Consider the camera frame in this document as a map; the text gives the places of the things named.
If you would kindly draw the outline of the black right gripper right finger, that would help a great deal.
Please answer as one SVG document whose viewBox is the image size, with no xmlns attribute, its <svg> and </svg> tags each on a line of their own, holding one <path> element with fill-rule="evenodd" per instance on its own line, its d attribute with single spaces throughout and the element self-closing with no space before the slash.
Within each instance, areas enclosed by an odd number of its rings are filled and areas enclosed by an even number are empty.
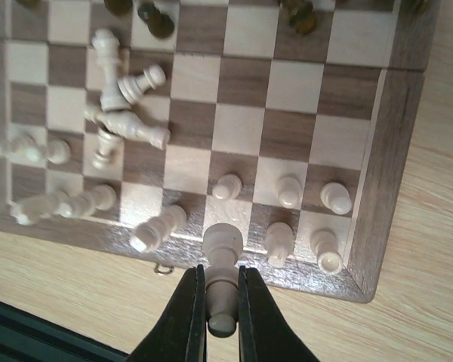
<svg viewBox="0 0 453 362">
<path fill-rule="evenodd" d="M 290 328 L 260 272 L 239 269 L 240 361 L 317 361 Z"/>
</svg>

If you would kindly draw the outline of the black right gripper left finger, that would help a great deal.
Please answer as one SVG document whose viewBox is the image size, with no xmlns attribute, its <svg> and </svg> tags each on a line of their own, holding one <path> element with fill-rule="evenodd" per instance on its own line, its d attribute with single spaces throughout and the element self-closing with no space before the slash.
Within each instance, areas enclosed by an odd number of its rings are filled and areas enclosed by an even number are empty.
<svg viewBox="0 0 453 362">
<path fill-rule="evenodd" d="M 128 361 L 206 361 L 206 293 L 203 265 L 188 268 L 155 326 Z"/>
</svg>

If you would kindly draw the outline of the white chess piece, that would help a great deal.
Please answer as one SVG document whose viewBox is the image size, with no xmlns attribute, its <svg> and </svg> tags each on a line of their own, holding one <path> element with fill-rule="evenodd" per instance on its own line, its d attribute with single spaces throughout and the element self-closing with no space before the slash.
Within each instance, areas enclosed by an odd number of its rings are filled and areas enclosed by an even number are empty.
<svg viewBox="0 0 453 362">
<path fill-rule="evenodd" d="M 208 227 L 202 251 L 210 266 L 205 270 L 208 331 L 217 338 L 234 334 L 238 322 L 239 269 L 243 251 L 242 233 L 229 223 Z"/>
</svg>

